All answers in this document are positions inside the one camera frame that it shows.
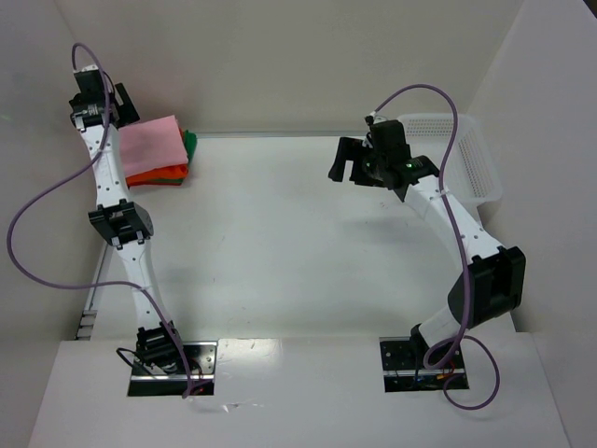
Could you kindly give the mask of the pink t shirt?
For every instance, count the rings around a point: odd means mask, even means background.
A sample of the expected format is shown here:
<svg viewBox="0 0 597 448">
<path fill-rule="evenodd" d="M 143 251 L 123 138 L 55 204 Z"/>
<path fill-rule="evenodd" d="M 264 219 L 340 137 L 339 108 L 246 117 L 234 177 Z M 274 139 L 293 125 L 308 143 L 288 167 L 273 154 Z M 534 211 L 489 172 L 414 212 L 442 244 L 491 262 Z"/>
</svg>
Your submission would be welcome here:
<svg viewBox="0 0 597 448">
<path fill-rule="evenodd" d="M 174 115 L 122 127 L 118 135 L 125 176 L 187 163 L 183 137 Z"/>
</svg>

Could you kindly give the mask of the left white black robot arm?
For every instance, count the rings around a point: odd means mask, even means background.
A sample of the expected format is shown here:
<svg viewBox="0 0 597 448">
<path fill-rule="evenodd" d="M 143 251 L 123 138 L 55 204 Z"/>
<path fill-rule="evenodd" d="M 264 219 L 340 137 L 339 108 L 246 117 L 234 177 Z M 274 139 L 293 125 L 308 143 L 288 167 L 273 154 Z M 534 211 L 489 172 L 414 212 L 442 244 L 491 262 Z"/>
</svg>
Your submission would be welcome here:
<svg viewBox="0 0 597 448">
<path fill-rule="evenodd" d="M 119 256 L 131 285 L 137 317 L 135 355 L 146 370 L 180 373 L 184 365 L 172 338 L 174 322 L 164 310 L 151 260 L 153 223 L 132 199 L 119 152 L 118 130 L 136 122 L 138 114 L 124 87 L 117 84 L 111 91 L 98 66 L 76 70 L 74 76 L 79 93 L 69 101 L 71 121 L 93 161 L 96 185 L 96 205 L 88 217 Z"/>
</svg>

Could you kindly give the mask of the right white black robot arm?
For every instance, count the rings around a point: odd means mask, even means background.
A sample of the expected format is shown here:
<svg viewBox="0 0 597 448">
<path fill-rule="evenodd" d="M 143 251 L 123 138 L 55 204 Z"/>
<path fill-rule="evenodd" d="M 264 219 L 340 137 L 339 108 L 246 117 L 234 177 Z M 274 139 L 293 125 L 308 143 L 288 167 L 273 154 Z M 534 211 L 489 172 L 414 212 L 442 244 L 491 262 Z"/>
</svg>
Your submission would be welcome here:
<svg viewBox="0 0 597 448">
<path fill-rule="evenodd" d="M 460 274 L 447 303 L 411 331 L 420 361 L 438 369 L 453 356 L 465 334 L 521 304 L 526 258 L 486 232 L 451 190 L 448 165 L 460 136 L 460 120 L 451 130 L 440 163 L 414 155 L 407 122 L 368 120 L 362 139 L 343 136 L 328 177 L 358 186 L 392 191 L 426 222 L 453 256 Z"/>
</svg>

